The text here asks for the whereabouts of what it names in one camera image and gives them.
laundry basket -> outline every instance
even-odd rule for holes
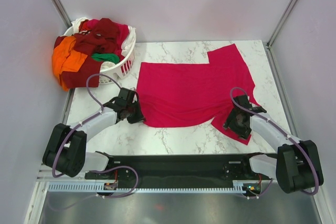
[[[71,36],[73,34],[74,34],[74,31],[71,26],[66,30],[63,36]],[[102,68],[100,69],[100,73],[106,74],[107,76],[112,77],[114,80],[117,80],[118,77],[121,79],[125,78],[130,73],[133,67],[134,60],[135,60],[135,56],[134,56],[135,41],[136,41],[136,35],[134,36],[131,49],[128,52],[128,54],[125,56],[125,58],[116,65],[111,62],[107,62],[107,61],[104,62],[103,63],[104,66],[102,65]],[[114,82],[104,76],[99,77],[99,84],[110,84],[110,83],[114,83]]]

gray floor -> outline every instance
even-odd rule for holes
[[[50,204],[69,206],[85,193],[48,193]],[[285,194],[278,185],[258,200],[229,194],[145,194],[120,199],[90,198],[62,212],[44,206],[40,224],[215,224],[215,223],[321,223],[312,197]]]

marble tabletop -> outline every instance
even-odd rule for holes
[[[274,78],[260,40],[138,43],[131,73],[118,82],[126,88],[136,87],[141,62],[208,63],[207,52],[235,43],[256,85],[254,96],[284,129],[289,130]],[[118,95],[115,84],[92,88],[92,93],[105,103]],[[99,106],[85,88],[76,88],[68,124],[96,112]],[[87,151],[101,151],[110,155],[157,154],[225,154],[274,152],[270,145],[253,132],[251,141],[244,145],[213,128],[210,121],[185,128],[152,128],[142,123],[129,124],[126,120],[111,126],[87,144]]]

green cloth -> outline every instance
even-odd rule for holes
[[[110,61],[114,64],[118,64],[120,61],[118,55],[115,54],[93,54],[91,58],[96,61]]]

white wall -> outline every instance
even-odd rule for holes
[[[336,1],[299,0],[273,47],[299,134],[318,146],[336,209]]]
[[[109,17],[138,42],[268,40],[290,0],[61,0],[71,19]]]
[[[54,41],[65,26],[50,0],[0,6],[0,222],[19,224],[66,99],[51,71]]]

